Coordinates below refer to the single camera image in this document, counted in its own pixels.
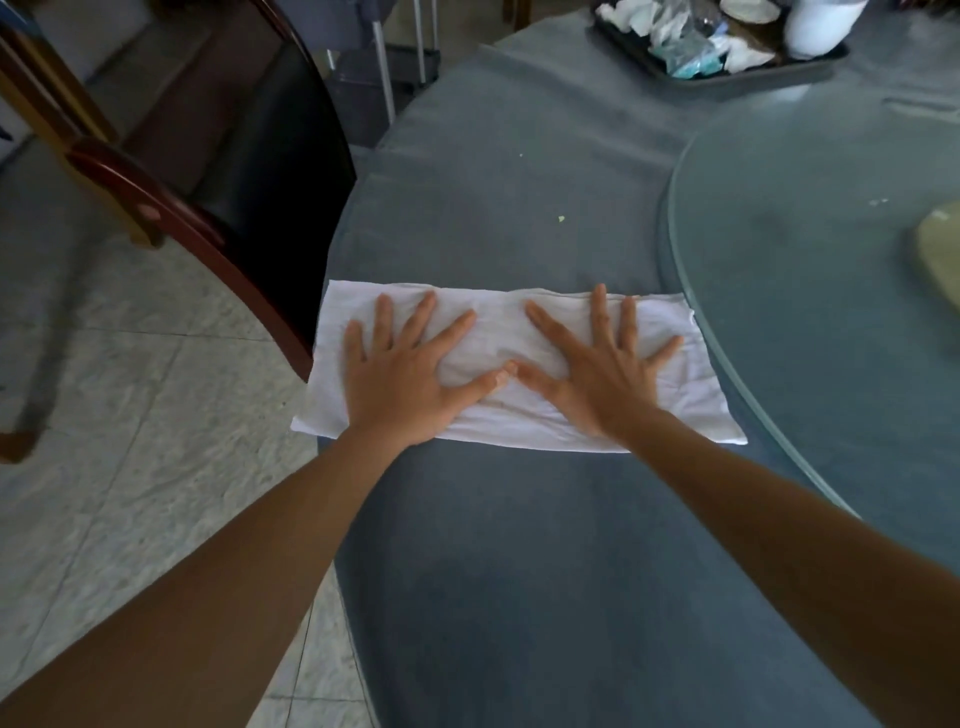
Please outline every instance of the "beige object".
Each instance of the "beige object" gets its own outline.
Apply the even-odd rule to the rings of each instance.
[[[939,205],[924,218],[917,250],[940,290],[960,308],[960,202]]]

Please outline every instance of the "right hand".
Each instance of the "right hand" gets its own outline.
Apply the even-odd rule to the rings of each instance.
[[[590,298],[593,346],[584,344],[536,303],[526,303],[531,323],[566,358],[567,379],[555,379],[533,364],[512,362],[521,384],[559,409],[587,435],[622,441],[630,416],[638,409],[657,409],[657,372],[677,353],[684,339],[674,336],[646,358],[636,355],[636,299],[623,300],[616,340],[607,315],[607,287],[601,283]]]

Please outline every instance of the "left hand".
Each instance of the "left hand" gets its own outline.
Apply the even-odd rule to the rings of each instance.
[[[437,365],[467,335],[476,321],[468,311],[436,337],[420,343],[437,294],[427,292],[394,341],[394,302],[376,300],[373,343],[364,351],[363,326],[347,325],[347,412],[350,428],[372,431],[386,443],[405,449],[443,432],[464,409],[504,386],[506,370],[494,370],[461,387],[444,387]]]

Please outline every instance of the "finger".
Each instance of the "finger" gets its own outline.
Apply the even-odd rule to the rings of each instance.
[[[367,358],[363,351],[363,324],[359,321],[347,324],[347,330],[344,331],[344,354],[348,372]]]
[[[462,387],[452,387],[446,390],[447,402],[456,410],[457,414],[460,414],[472,404],[476,404],[487,395],[491,395],[496,390],[506,386],[508,381],[510,381],[510,375],[503,369],[487,372]]]
[[[607,286],[598,283],[590,295],[590,325],[593,328],[593,346],[613,348],[613,331],[607,313]]]
[[[627,296],[620,308],[620,349],[636,353],[636,299]]]
[[[546,337],[546,340],[557,347],[566,358],[570,358],[583,348],[584,345],[580,343],[569,328],[556,321],[536,303],[528,301],[524,309],[530,323],[537,327],[540,333]]]
[[[450,350],[460,343],[460,340],[473,328],[476,320],[476,311],[470,310],[460,314],[456,321],[434,336],[428,343],[424,344],[423,348],[429,351],[430,355],[437,361],[440,361],[450,353]]]
[[[660,347],[658,352],[652,353],[647,357],[647,365],[654,370],[654,372],[658,372],[663,368],[664,364],[673,358],[673,355],[680,350],[683,344],[684,338],[682,336],[673,336],[666,344]]]
[[[394,343],[394,302],[385,293],[376,297],[373,319],[373,350],[384,352]]]
[[[516,371],[514,376],[527,389],[536,392],[548,402],[556,404],[557,395],[560,394],[561,381],[550,376],[540,367],[526,362],[518,361],[515,364]]]
[[[433,291],[427,291],[426,295],[420,299],[417,304],[417,310],[407,319],[403,325],[403,330],[396,339],[396,346],[399,349],[413,349],[420,343],[423,336],[423,330],[430,322],[430,316],[433,315],[433,309],[437,306],[437,294]]]

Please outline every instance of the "hand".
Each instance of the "hand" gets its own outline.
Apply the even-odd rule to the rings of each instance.
[[[532,301],[527,316],[535,327],[566,357],[568,379],[555,379],[533,364],[511,362],[516,378],[559,409],[587,435],[622,440],[625,415],[637,408],[657,408],[657,372],[680,348],[684,339],[674,336],[657,353],[636,355],[636,299],[623,300],[620,332],[613,340],[607,315],[607,287],[602,283],[590,298],[593,346],[587,346]]]
[[[376,431],[387,443],[405,449],[436,437],[464,409],[510,379],[501,369],[462,387],[443,387],[437,381],[437,365],[467,335],[476,313],[468,311],[434,339],[421,344],[436,304],[437,295],[428,292],[394,341],[394,302],[389,296],[380,296],[369,354],[364,352],[360,322],[347,325],[344,348],[351,428]]]

